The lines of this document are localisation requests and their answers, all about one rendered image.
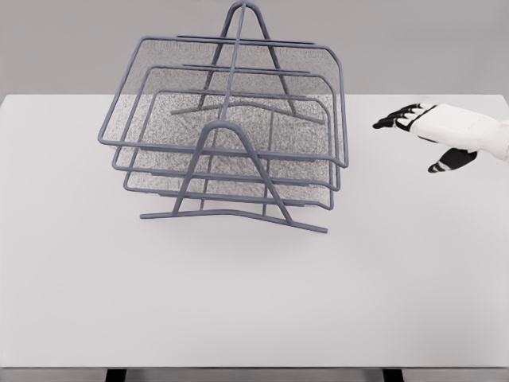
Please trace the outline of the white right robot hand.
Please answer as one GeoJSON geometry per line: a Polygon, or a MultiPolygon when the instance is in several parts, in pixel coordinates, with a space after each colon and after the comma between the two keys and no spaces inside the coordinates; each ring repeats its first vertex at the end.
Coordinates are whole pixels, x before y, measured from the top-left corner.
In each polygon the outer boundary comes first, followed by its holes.
{"type": "Polygon", "coordinates": [[[397,128],[420,139],[447,146],[448,150],[428,168],[429,173],[444,173],[473,162],[481,151],[500,160],[497,138],[501,122],[444,103],[414,103],[391,112],[373,127],[377,130],[397,128]]]}

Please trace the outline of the grey mesh file tray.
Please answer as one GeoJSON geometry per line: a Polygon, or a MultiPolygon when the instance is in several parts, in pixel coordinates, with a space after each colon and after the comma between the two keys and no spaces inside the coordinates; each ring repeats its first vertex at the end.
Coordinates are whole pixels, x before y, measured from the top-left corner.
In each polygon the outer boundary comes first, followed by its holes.
{"type": "MultiPolygon", "coordinates": [[[[328,98],[324,97],[320,100],[325,105],[325,109],[327,104],[329,103],[328,98]]],[[[330,114],[330,122],[333,125],[332,117],[330,114]]],[[[234,157],[247,157],[245,154],[241,154],[240,152],[243,150],[242,144],[239,142],[238,138],[231,133],[230,131],[218,130],[217,132],[211,133],[205,143],[206,147],[212,147],[216,149],[226,150],[227,153],[233,154],[234,157]]],[[[152,144],[152,143],[143,143],[140,140],[136,140],[133,142],[133,146],[127,147],[115,147],[115,156],[113,161],[113,166],[117,170],[124,171],[127,177],[127,184],[131,178],[133,172],[135,172],[135,168],[132,165],[121,166],[119,165],[119,158],[122,151],[126,148],[135,148],[138,149],[147,149],[150,152],[154,151],[164,151],[171,153],[190,153],[192,154],[193,148],[188,148],[185,146],[174,146],[174,145],[163,145],[163,144],[152,144]]],[[[310,158],[307,154],[279,154],[279,153],[271,153],[266,151],[258,151],[260,153],[261,160],[264,158],[268,159],[289,159],[289,160],[308,160],[310,158]]],[[[325,155],[325,159],[330,161],[333,164],[333,168],[336,171],[336,184],[332,187],[331,191],[336,191],[340,187],[340,171],[341,167],[339,167],[336,163],[334,163],[330,157],[331,154],[325,155]]],[[[200,174],[194,178],[205,178],[215,180],[217,176],[215,174],[200,174]]],[[[232,180],[234,181],[257,181],[262,182],[258,179],[258,177],[248,177],[243,175],[234,175],[232,176],[232,180]]],[[[153,189],[144,189],[150,192],[169,192],[162,190],[153,190],[153,189]]]]}
{"type": "MultiPolygon", "coordinates": [[[[126,140],[193,148],[204,125],[220,117],[223,101],[219,95],[207,95],[203,106],[198,107],[199,100],[197,94],[159,92],[142,95],[126,140]]],[[[231,97],[227,120],[242,128],[257,151],[310,156],[308,160],[261,160],[281,198],[330,205],[336,171],[325,155],[334,151],[334,145],[329,142],[333,126],[322,102],[238,95],[231,97]]],[[[128,181],[131,188],[178,191],[191,157],[190,153],[126,148],[120,155],[119,165],[132,165],[136,169],[128,181]]],[[[190,193],[270,196],[270,191],[261,182],[232,180],[234,175],[259,176],[248,157],[203,154],[196,172],[215,174],[217,178],[193,178],[188,186],[190,193]]]]}
{"type": "Polygon", "coordinates": [[[184,113],[207,108],[216,97],[221,116],[234,98],[276,99],[300,115],[297,102],[328,98],[333,126],[330,155],[348,166],[344,74],[336,54],[323,45],[302,41],[230,37],[143,37],[134,50],[99,132],[103,145],[133,146],[128,140],[140,103],[157,92],[196,95],[184,113]]]}

